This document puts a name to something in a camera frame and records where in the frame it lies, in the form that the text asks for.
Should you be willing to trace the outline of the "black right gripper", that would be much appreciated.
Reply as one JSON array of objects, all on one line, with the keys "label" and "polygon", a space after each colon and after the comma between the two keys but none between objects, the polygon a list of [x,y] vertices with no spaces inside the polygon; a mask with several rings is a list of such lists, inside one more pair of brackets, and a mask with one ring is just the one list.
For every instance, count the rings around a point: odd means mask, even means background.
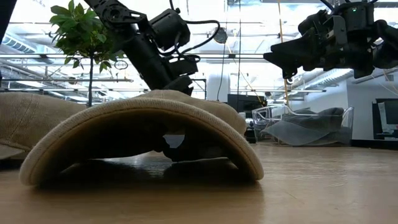
[{"label": "black right gripper", "polygon": [[326,5],[298,25],[302,37],[270,47],[263,58],[282,69],[283,79],[290,79],[303,67],[309,71],[322,68],[350,68],[355,78],[372,74],[374,40],[374,2],[345,1],[339,6]]}]

